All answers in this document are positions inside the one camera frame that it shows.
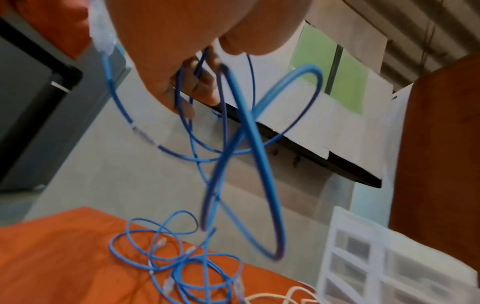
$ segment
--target orange table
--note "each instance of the orange table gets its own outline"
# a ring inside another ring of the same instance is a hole
[[[0,303],[168,303],[155,289],[147,271],[137,270],[109,252],[110,239],[123,232],[125,224],[125,220],[84,207],[0,229]],[[152,236],[152,233],[133,234],[144,249],[149,247]],[[157,255],[176,256],[177,246],[168,242]],[[126,237],[115,247],[130,259],[146,262]],[[238,262],[230,258],[212,260],[229,275],[237,270]],[[166,272],[156,275],[160,284],[167,275]],[[201,266],[187,265],[183,278],[187,283],[203,284]],[[243,267],[242,280],[245,295],[260,292],[285,295],[290,287],[300,285],[248,264]],[[219,283],[220,277],[211,271],[210,281]],[[213,293],[212,299],[223,298],[221,293]],[[179,299],[178,294],[172,297]],[[293,298],[300,302],[310,297],[299,291]],[[259,298],[252,304],[281,301]]]

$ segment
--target tiled floor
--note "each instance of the tiled floor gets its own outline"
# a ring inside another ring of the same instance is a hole
[[[153,100],[135,71],[125,79],[119,95],[131,115],[155,139],[175,151],[190,152],[180,120]],[[221,147],[220,121],[205,106],[198,105],[195,110],[195,132],[213,146]],[[236,124],[232,122],[230,126],[234,129]],[[305,159],[294,168],[295,155],[279,148],[278,155],[273,156],[275,148],[267,150],[283,205],[288,246],[285,259],[274,263],[260,256],[221,210],[215,220],[218,232],[210,248],[315,284],[333,207],[349,208],[354,183]],[[211,172],[212,165],[205,167]],[[194,164],[164,155],[147,145],[132,133],[114,104],[109,102],[26,219],[91,206],[125,219],[147,217],[162,221],[180,209],[199,214],[204,190]],[[230,162],[222,197],[250,230],[273,248],[270,213],[250,156]],[[179,230],[192,225],[186,218],[172,224]],[[199,243],[201,237],[201,234],[192,235],[185,240]]]

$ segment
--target corrugated metal roof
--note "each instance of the corrugated metal roof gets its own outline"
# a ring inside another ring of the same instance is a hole
[[[480,0],[343,0],[388,38],[396,89],[480,49]]]

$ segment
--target cable bundle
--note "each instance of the cable bundle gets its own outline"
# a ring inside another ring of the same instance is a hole
[[[205,61],[206,57],[208,55],[207,49],[204,50],[201,59],[199,60],[198,66],[194,72],[195,76],[198,77],[200,73],[202,72],[202,65],[203,62]],[[200,173],[200,176],[202,177],[202,180],[206,184],[206,192],[205,196],[202,200],[202,208],[201,208],[201,215],[200,215],[200,222],[197,221],[197,219],[193,216],[188,211],[177,211],[174,214],[172,214],[164,223],[158,224],[155,223],[151,220],[143,219],[143,218],[137,218],[137,219],[132,219],[128,222],[126,231],[124,233],[121,233],[114,237],[109,245],[109,248],[111,252],[121,259],[122,261],[140,268],[144,270],[148,270],[150,272],[150,276],[152,278],[152,281],[156,288],[159,290],[161,294],[163,294],[171,303],[177,304],[178,302],[173,300],[171,297],[169,297],[170,291],[173,289],[174,284],[176,283],[177,289],[180,293],[180,296],[182,297],[184,303],[190,303],[189,299],[193,299],[197,302],[200,303],[214,303],[214,304],[225,304],[230,302],[232,299],[233,293],[232,293],[232,285],[235,290],[235,293],[237,294],[238,298],[240,298],[242,301],[248,302],[248,297],[245,298],[243,296],[243,285],[240,281],[240,273],[242,270],[242,266],[240,263],[240,267],[238,272],[230,277],[226,275],[216,264],[208,260],[209,256],[212,255],[224,255],[228,256],[232,259],[239,260],[237,257],[233,255],[228,255],[228,254],[213,254],[213,253],[207,253],[208,252],[208,243],[209,239],[215,232],[215,228],[213,227],[213,221],[215,219],[215,215],[217,213],[217,207],[220,206],[224,212],[227,214],[227,216],[232,220],[234,225],[239,229],[239,231],[243,234],[243,236],[252,244],[253,247],[255,247],[258,251],[260,251],[263,255],[266,257],[273,259],[273,260],[279,260],[281,259],[284,254],[285,254],[285,247],[286,247],[286,238],[285,238],[285,229],[284,229],[284,224],[282,220],[282,214],[281,214],[281,206],[279,202],[279,198],[277,196],[277,192],[275,189],[274,185],[274,178],[272,175],[272,171],[270,169],[269,163],[267,156],[265,154],[264,147],[275,143],[279,139],[282,138],[282,136],[288,132],[293,126],[297,124],[297,122],[305,115],[305,113],[309,110],[309,108],[312,106],[313,102],[317,99],[317,96],[319,95],[321,88],[322,88],[322,83],[323,83],[323,76],[321,70],[314,65],[306,65],[302,66],[292,72],[290,72],[288,75],[283,77],[276,85],[274,85],[266,94],[265,96],[256,104],[255,103],[255,76],[254,76],[254,70],[252,66],[252,62],[250,57],[247,55],[248,62],[250,65],[250,71],[251,71],[251,76],[252,76],[252,86],[253,86],[253,102],[252,102],[252,110],[249,111],[247,104],[244,100],[244,97],[240,91],[240,87],[233,76],[233,73],[230,71],[230,69],[226,65],[221,65],[219,70],[216,73],[217,77],[217,83],[218,83],[218,90],[219,90],[219,95],[220,95],[220,107],[222,111],[222,127],[223,127],[223,150],[215,149],[207,145],[206,143],[202,142],[199,138],[197,138],[193,134],[193,122],[192,120],[186,120],[181,108],[181,96],[180,96],[180,88],[182,87],[182,76],[183,76],[183,67],[180,68],[176,75],[176,85],[175,85],[175,104],[178,109],[179,117],[182,121],[182,124],[185,128],[185,130],[188,132],[189,139],[190,139],[190,145],[191,145],[191,150],[193,157],[191,156],[185,156],[179,153],[176,153],[160,144],[155,142],[154,139],[152,139],[145,131],[143,131],[139,126],[137,126],[133,119],[129,116],[128,112],[122,105],[115,89],[115,83],[113,81],[112,77],[112,68],[111,64],[109,61],[109,57],[107,54],[102,54],[102,63],[104,66],[105,70],[105,75],[107,78],[107,87],[108,90],[112,96],[112,99],[114,100],[116,106],[120,110],[121,114],[123,117],[126,119],[126,121],[130,124],[130,127],[133,129],[133,131],[137,134],[139,134],[141,137],[143,137],[147,142],[149,142],[152,145],[155,145],[159,150],[182,160],[185,161],[190,161],[190,162],[195,162],[198,171]],[[292,83],[294,80],[296,80],[298,77],[302,76],[303,74],[306,73],[312,73],[317,77],[317,86],[315,93],[313,94],[310,102],[307,104],[307,106],[302,110],[300,115],[288,126],[282,133],[276,135],[275,137],[271,138],[270,140],[266,142],[262,142],[260,134],[258,133],[257,127],[256,127],[256,119],[260,116],[260,114],[267,108],[267,106],[282,92],[283,89],[285,89],[290,83]],[[237,112],[238,112],[238,117],[241,122],[241,126],[234,135],[228,139],[227,134],[228,134],[228,124],[227,124],[227,106],[224,100],[224,94],[223,94],[223,85],[222,85],[222,80],[221,76],[224,76],[226,79],[226,82],[228,83],[228,86],[230,87],[230,90],[232,92],[233,98],[236,102],[237,106]],[[249,149],[243,149],[243,150],[236,150],[238,147],[239,143],[241,140],[246,137],[250,144]],[[218,157],[214,158],[199,158],[196,150],[196,145],[200,145],[203,148],[207,149],[208,151],[218,153]],[[265,196],[268,201],[272,221],[273,221],[273,227],[275,231],[275,239],[276,239],[276,250],[274,252],[269,251],[266,249],[253,235],[252,233],[245,227],[245,225],[241,222],[241,220],[237,217],[237,215],[233,212],[233,210],[228,207],[221,199],[221,192],[222,192],[222,186],[225,181],[225,169],[228,164],[229,159],[233,155],[243,155],[243,154],[248,154],[252,153],[253,158],[255,160],[255,164],[258,169],[258,173],[260,175],[261,182],[263,184],[263,189],[265,191]],[[202,164],[204,163],[209,163],[209,162],[217,162],[215,169],[213,171],[213,174],[210,179],[207,178],[205,175],[203,169],[202,169]],[[169,221],[171,221],[176,215],[180,213],[186,213],[190,215],[194,220],[198,227],[201,228],[203,231],[207,231],[207,237],[205,240],[202,242],[202,244],[199,247],[203,248],[203,254],[202,255],[197,255],[197,256],[192,256],[192,253],[196,250],[194,249],[187,249],[186,251],[183,250],[183,245],[180,239],[178,238],[178,235],[182,234],[191,234],[194,233],[197,229],[191,232],[184,232],[184,233],[174,233],[170,231],[166,225],[168,224]],[[144,221],[148,223],[152,223],[158,227],[158,230],[151,230],[151,229],[139,229],[139,230],[132,230],[130,231],[130,223],[132,221]],[[153,241],[150,245],[150,250],[149,252],[144,251],[140,247],[138,247],[133,239],[131,238],[131,233],[137,233],[137,232],[155,232],[155,237],[153,238]],[[162,244],[162,239],[160,241],[157,241],[159,235],[161,233],[165,234],[171,234],[179,243],[180,246],[180,255],[175,258],[161,258],[158,256],[154,255],[154,252],[156,249],[161,247]],[[116,239],[119,237],[126,236],[129,241],[131,242],[132,246],[134,246],[139,252],[141,252],[143,255],[146,255],[148,257],[148,265],[143,265],[136,263],[134,261],[128,260],[125,257],[121,256],[114,248],[113,243]],[[167,262],[170,263],[168,265],[164,266],[158,266],[156,264],[156,261],[159,262]],[[201,263],[203,265],[203,276],[204,276],[204,286],[194,286],[194,285],[189,285],[185,284],[182,282],[182,269],[183,267],[188,264],[188,263]],[[218,285],[209,285],[209,280],[208,280],[208,268],[213,269],[216,271],[220,276],[224,279],[224,282],[222,284]],[[169,279],[167,279],[163,287],[159,285],[157,280],[155,279],[155,272],[158,271],[165,271],[165,270],[170,270],[172,269],[171,276]],[[224,300],[221,301],[211,301],[210,299],[210,294],[212,289],[220,289],[220,288],[226,288],[227,290],[227,296]],[[204,290],[205,291],[205,299],[198,298],[194,296],[191,292],[190,289],[196,289],[196,290]]]

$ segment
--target green paper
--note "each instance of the green paper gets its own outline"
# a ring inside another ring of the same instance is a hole
[[[362,114],[368,76],[368,68],[343,50],[330,96],[350,111]]]
[[[336,49],[337,44],[332,39],[311,25],[305,24],[290,59],[289,67],[291,70],[306,64],[320,67],[323,72],[321,88],[323,91],[334,62]],[[303,75],[302,78],[312,85],[317,84],[317,78],[310,73]]]

